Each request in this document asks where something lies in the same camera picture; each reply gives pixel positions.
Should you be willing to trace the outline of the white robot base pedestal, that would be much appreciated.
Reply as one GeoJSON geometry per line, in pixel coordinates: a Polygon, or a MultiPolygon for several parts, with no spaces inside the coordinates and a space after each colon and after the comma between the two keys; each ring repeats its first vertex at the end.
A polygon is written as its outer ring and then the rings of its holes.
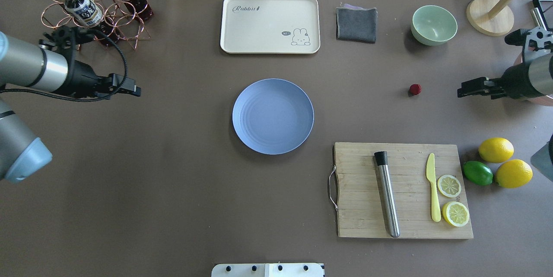
{"type": "Polygon", "coordinates": [[[245,263],[217,264],[212,277],[324,277],[320,263],[245,263]]]}

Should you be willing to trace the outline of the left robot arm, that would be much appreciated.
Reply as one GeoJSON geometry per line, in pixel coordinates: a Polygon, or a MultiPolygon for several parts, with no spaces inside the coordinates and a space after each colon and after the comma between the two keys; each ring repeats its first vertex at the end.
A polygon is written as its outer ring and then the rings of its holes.
{"type": "MultiPolygon", "coordinates": [[[[108,39],[101,31],[83,27],[59,27],[45,34],[37,45],[1,33],[1,95],[26,94],[68,102],[99,102],[116,94],[139,97],[140,87],[128,76],[125,55],[113,47],[123,63],[123,73],[98,75],[76,58],[80,44],[108,39]]],[[[50,163],[53,154],[13,110],[1,99],[2,180],[17,184],[50,163]]]]}

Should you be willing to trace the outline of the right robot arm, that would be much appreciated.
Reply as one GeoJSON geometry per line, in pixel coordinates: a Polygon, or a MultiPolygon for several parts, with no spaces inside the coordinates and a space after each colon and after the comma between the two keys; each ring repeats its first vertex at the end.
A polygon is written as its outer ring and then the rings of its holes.
{"type": "Polygon", "coordinates": [[[465,96],[490,96],[491,99],[507,97],[515,100],[552,98],[552,53],[530,51],[521,54],[519,62],[507,68],[499,78],[478,77],[462,82],[459,98],[465,96]]]}

